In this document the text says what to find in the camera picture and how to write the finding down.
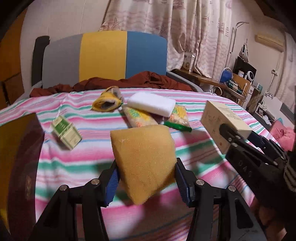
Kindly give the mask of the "orange wooden wardrobe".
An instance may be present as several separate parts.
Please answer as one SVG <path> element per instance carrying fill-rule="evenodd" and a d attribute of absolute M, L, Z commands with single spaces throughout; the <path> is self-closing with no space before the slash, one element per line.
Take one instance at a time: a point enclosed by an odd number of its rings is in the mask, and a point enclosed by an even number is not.
<path fill-rule="evenodd" d="M 20 39 L 24 10 L 12 23 L 1 40 L 1 109 L 14 103 L 23 93 Z"/>

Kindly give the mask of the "white carton on desk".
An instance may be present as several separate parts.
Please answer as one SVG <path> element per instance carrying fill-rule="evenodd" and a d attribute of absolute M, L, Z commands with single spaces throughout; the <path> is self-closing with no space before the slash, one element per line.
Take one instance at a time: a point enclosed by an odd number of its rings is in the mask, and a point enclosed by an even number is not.
<path fill-rule="evenodd" d="M 182 68 L 184 68 L 185 70 L 188 70 L 189 72 L 192 72 L 195 58 L 196 58 L 196 55 L 194 53 L 185 52 Z"/>

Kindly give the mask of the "pink patterned curtain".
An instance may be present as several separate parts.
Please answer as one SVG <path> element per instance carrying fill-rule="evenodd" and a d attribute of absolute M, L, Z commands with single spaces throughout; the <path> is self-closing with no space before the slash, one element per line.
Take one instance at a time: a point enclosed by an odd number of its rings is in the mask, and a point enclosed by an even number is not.
<path fill-rule="evenodd" d="M 186 52 L 194 72 L 218 79 L 225 66 L 232 1 L 110 1 L 102 31 L 137 31 L 168 41 L 167 69 L 181 68 Z"/>

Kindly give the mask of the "gold metal tin box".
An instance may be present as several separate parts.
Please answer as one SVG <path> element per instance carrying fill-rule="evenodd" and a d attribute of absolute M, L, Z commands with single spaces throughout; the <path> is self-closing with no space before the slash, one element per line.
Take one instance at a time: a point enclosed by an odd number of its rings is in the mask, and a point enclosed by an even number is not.
<path fill-rule="evenodd" d="M 1 126 L 1 240 L 27 240 L 36 223 L 36 178 L 44 137 L 35 113 Z"/>

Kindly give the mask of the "Weidan snack packet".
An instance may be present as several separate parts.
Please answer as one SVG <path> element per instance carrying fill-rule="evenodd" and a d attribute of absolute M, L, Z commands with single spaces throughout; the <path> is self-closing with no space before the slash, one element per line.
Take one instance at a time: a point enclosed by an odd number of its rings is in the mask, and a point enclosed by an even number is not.
<path fill-rule="evenodd" d="M 122 106 L 122 110 L 125 113 L 129 124 L 133 128 L 158 124 L 156 120 L 146 111 L 131 108 L 126 104 Z"/>
<path fill-rule="evenodd" d="M 164 125 L 181 132 L 191 132 L 186 108 L 181 105 L 175 105 L 170 117 L 164 121 Z"/>

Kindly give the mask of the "white air conditioner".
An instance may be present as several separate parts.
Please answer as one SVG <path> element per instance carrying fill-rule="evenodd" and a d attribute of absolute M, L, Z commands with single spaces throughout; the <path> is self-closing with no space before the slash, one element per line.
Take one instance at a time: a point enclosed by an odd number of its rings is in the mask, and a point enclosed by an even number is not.
<path fill-rule="evenodd" d="M 273 48 L 279 52 L 284 52 L 285 50 L 285 45 L 283 41 L 269 37 L 269 36 L 256 34 L 255 41 L 267 47 Z"/>

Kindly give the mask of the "white foam block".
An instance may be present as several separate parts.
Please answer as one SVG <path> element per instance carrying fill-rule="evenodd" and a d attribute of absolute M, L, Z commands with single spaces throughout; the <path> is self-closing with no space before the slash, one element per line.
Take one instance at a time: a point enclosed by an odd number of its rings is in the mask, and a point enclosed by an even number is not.
<path fill-rule="evenodd" d="M 168 118 L 174 110 L 176 101 L 153 93 L 137 92 L 127 100 L 127 105 Z"/>

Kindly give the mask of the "yellow grey glove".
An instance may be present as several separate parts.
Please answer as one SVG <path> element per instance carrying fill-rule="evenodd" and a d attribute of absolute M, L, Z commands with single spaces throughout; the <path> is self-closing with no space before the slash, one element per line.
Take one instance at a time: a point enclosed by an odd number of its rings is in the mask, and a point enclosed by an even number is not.
<path fill-rule="evenodd" d="M 104 90 L 100 97 L 92 104 L 92 110 L 100 112 L 109 112 L 119 108 L 124 103 L 118 86 L 111 86 Z"/>

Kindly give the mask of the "green white small carton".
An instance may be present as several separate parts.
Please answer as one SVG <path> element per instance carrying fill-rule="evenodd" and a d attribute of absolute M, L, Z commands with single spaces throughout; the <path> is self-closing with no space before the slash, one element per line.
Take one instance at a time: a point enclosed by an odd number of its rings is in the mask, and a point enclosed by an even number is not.
<path fill-rule="evenodd" d="M 52 121 L 51 127 L 53 133 L 69 150 L 74 149 L 82 141 L 82 136 L 73 123 L 61 115 Z"/>

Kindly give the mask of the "dark red blanket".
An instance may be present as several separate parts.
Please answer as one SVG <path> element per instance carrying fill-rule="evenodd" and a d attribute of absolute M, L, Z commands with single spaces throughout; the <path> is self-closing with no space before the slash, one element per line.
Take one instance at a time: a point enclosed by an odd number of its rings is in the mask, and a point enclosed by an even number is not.
<path fill-rule="evenodd" d="M 30 97 L 49 96 L 56 93 L 81 92 L 87 90 L 107 89 L 112 86 L 119 88 L 155 88 L 192 91 L 189 85 L 177 82 L 165 75 L 144 71 L 127 79 L 113 80 L 93 77 L 83 80 L 73 86 L 58 84 L 49 88 L 33 88 Z"/>

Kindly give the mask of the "yellow sponge block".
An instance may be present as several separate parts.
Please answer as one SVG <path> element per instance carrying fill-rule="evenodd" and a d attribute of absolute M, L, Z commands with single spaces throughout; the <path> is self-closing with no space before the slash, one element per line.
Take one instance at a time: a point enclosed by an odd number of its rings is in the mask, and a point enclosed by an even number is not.
<path fill-rule="evenodd" d="M 128 197 L 136 205 L 175 181 L 175 142 L 163 125 L 113 130 L 111 145 Z"/>

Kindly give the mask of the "wooden bedside desk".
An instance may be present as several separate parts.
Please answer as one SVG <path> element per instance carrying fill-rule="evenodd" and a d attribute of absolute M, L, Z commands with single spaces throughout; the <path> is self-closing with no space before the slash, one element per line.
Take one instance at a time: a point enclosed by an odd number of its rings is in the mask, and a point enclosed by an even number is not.
<path fill-rule="evenodd" d="M 203 92 L 213 92 L 217 95 L 221 94 L 222 96 L 227 97 L 228 99 L 233 100 L 236 103 L 246 101 L 246 96 L 239 94 L 238 92 L 229 88 L 226 84 L 219 83 L 212 78 L 207 78 L 184 69 L 174 69 L 172 70 L 172 73 L 185 78 L 190 83 L 199 86 L 203 90 Z"/>

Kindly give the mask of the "blue desk lamp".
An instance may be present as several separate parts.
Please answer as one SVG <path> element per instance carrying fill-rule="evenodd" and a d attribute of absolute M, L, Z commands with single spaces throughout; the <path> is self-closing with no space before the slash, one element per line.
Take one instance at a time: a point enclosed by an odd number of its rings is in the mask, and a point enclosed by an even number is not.
<path fill-rule="evenodd" d="M 225 83 L 233 78 L 232 70 L 229 67 L 226 67 L 222 70 L 219 82 Z"/>

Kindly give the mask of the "grey yellow blue headboard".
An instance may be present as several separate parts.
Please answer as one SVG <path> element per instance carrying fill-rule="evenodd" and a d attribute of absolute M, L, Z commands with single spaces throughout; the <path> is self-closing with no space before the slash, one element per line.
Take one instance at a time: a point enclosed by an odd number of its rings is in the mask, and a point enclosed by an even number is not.
<path fill-rule="evenodd" d="M 73 86 L 100 77 L 120 80 L 143 71 L 167 72 L 167 40 L 134 31 L 102 31 L 51 42 L 44 51 L 42 84 Z"/>

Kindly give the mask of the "black rolled mat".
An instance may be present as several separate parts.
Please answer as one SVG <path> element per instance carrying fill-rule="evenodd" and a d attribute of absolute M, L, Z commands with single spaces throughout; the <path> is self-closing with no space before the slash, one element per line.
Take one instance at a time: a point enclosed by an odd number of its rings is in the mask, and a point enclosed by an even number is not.
<path fill-rule="evenodd" d="M 40 36 L 35 40 L 33 57 L 31 84 L 32 86 L 42 81 L 43 59 L 45 48 L 50 44 L 49 36 Z"/>

